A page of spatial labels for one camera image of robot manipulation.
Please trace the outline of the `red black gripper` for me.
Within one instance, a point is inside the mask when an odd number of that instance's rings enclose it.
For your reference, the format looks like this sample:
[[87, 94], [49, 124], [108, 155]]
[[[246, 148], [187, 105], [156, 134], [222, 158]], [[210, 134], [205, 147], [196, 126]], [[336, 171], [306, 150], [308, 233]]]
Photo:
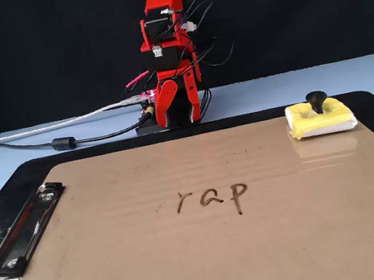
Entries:
[[200, 101], [198, 100], [196, 81], [200, 83], [202, 79], [200, 67], [196, 63], [197, 61], [195, 53], [186, 54], [185, 59], [182, 59], [175, 69], [156, 72], [158, 82], [154, 104], [155, 117], [160, 127], [167, 127], [167, 110], [172, 104], [178, 90], [177, 83], [173, 79], [169, 79], [171, 77], [183, 76], [187, 97], [191, 105], [191, 123], [196, 123], [200, 119], [201, 108]]

